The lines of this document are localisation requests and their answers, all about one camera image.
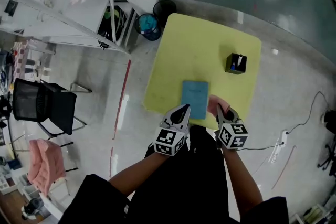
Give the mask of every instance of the chair backrest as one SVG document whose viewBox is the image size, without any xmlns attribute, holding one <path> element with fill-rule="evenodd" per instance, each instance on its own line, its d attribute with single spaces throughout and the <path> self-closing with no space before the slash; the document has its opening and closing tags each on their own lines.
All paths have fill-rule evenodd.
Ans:
<svg viewBox="0 0 336 224">
<path fill-rule="evenodd" d="M 16 120 L 43 122 L 49 118 L 50 91 L 38 82 L 16 79 L 13 114 Z"/>
</svg>

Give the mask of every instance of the person's arm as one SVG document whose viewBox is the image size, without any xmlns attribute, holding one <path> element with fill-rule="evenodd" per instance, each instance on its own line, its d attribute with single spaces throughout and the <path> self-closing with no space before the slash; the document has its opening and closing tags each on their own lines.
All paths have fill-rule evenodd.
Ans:
<svg viewBox="0 0 336 224">
<path fill-rule="evenodd" d="M 250 209 L 261 204 L 263 198 L 257 184 L 246 169 L 237 151 L 223 147 L 223 155 L 230 175 L 240 217 Z"/>
<path fill-rule="evenodd" d="M 168 158 L 169 156 L 167 155 L 154 152 L 142 161 L 117 173 L 109 180 L 109 182 L 121 193 L 129 196 Z"/>
</svg>

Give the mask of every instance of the electrical cord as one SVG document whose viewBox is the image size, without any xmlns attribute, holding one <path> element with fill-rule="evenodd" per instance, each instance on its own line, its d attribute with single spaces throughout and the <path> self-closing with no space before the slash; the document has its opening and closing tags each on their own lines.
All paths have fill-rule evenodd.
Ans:
<svg viewBox="0 0 336 224">
<path fill-rule="evenodd" d="M 325 100 L 325 102 L 327 103 L 327 108 L 328 108 L 328 110 L 330 110 L 330 106 L 329 106 L 329 103 L 328 103 L 328 101 L 327 101 L 327 99 L 326 99 L 326 96 L 323 94 L 323 92 L 318 91 L 318 92 L 315 94 L 314 99 L 313 99 L 313 102 L 312 102 L 312 104 L 311 104 L 311 106 L 310 106 L 309 116 L 308 116 L 307 120 L 306 120 L 304 123 L 299 123 L 299 124 L 296 125 L 294 128 L 292 128 L 292 130 L 290 130 L 289 132 L 287 132 L 286 134 L 290 134 L 295 128 L 297 128 L 297 127 L 299 127 L 299 126 L 301 126 L 301 125 L 305 125 L 305 124 L 309 121 L 310 116 L 311 116 L 311 111 L 312 111 L 312 109 L 313 109 L 313 105 L 314 105 L 314 103 L 315 103 L 316 96 L 317 96 L 319 93 L 324 97 L 324 100 Z"/>
<path fill-rule="evenodd" d="M 249 150 L 249 151 L 262 151 L 262 150 L 266 150 L 268 148 L 271 148 L 271 147 L 276 147 L 276 146 L 280 146 L 280 145 L 283 145 L 284 142 L 280 143 L 280 144 L 277 144 L 275 146 L 268 146 L 268 147 L 262 147 L 262 148 L 241 148 L 237 151 L 243 151 L 243 150 Z"/>
</svg>

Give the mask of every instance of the table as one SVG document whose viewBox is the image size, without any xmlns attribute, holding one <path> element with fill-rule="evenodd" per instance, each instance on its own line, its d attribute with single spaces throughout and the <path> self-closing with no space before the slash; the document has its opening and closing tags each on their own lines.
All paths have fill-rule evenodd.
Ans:
<svg viewBox="0 0 336 224">
<path fill-rule="evenodd" d="M 165 114 L 180 104 L 184 80 L 206 81 L 208 94 L 226 100 L 244 120 L 253 98 L 261 41 L 251 35 L 207 20 L 181 14 L 169 16 L 147 85 L 143 104 Z M 246 73 L 224 71 L 231 53 L 247 56 Z M 190 120 L 218 129 L 215 118 Z"/>
</svg>

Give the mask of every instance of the black trash can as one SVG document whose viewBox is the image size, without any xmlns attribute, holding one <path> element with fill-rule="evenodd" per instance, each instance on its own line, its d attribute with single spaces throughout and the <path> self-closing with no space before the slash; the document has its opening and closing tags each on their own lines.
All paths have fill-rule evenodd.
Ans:
<svg viewBox="0 0 336 224">
<path fill-rule="evenodd" d="M 166 26 L 168 16 L 176 13 L 176 4 L 171 0 L 160 0 L 153 8 L 153 14 L 158 18 L 162 27 Z"/>
<path fill-rule="evenodd" d="M 135 20 L 136 31 L 150 41 L 161 37 L 161 28 L 153 14 L 143 14 Z"/>
</svg>

